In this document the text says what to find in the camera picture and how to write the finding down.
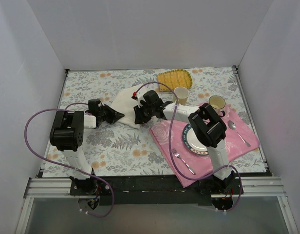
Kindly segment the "white cloth napkin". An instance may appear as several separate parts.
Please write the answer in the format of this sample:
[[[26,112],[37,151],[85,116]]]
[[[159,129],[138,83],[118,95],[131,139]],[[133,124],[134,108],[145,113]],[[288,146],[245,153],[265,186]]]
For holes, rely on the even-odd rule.
[[[142,85],[136,85],[127,89],[120,90],[111,104],[111,108],[115,111],[124,114],[117,122],[128,125],[132,128],[139,129],[141,124],[135,124],[135,112],[134,106],[137,105],[137,101],[132,99],[133,92],[135,92]]]

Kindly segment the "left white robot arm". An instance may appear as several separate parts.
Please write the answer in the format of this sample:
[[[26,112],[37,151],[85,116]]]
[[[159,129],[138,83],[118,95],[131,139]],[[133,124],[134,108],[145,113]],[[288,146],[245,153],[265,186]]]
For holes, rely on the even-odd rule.
[[[87,195],[93,195],[98,189],[94,170],[87,162],[81,148],[84,129],[96,129],[102,122],[113,124],[125,115],[99,99],[88,101],[87,111],[57,111],[50,132],[50,144],[63,153],[70,166],[73,167],[71,181],[77,189]]]

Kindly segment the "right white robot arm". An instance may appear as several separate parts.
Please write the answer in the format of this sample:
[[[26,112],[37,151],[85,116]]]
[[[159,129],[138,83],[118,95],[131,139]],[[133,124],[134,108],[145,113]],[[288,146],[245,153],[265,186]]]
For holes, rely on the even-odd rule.
[[[180,176],[188,180],[196,180],[184,175],[175,163],[171,144],[172,125],[175,120],[190,124],[197,139],[206,146],[209,153],[213,172],[198,178],[198,180],[204,180],[211,176],[217,192],[225,194],[231,190],[237,172],[236,169],[229,166],[225,149],[227,127],[209,104],[190,107],[172,101],[163,102],[154,90],[147,91],[142,96],[138,96],[137,92],[134,92],[131,98],[137,101],[137,105],[133,108],[136,124],[147,123],[153,116],[170,121],[169,154],[172,164]]]

